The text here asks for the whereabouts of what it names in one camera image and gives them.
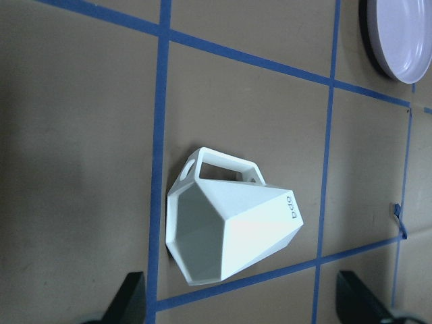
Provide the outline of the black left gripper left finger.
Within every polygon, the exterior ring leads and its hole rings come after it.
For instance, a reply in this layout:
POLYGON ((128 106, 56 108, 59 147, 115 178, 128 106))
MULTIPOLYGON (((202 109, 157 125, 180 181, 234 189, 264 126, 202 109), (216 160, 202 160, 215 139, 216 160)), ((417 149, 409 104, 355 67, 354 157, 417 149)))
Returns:
POLYGON ((146 287, 143 271, 130 272, 100 319, 82 323, 143 324, 146 319, 146 287))

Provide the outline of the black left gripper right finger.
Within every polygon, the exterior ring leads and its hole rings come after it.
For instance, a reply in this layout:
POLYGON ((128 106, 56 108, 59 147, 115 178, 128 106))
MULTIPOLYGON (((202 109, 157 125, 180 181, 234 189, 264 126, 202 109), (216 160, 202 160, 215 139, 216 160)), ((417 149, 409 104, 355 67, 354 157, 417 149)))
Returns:
POLYGON ((336 313, 341 323, 401 323, 353 271, 336 278, 336 313))

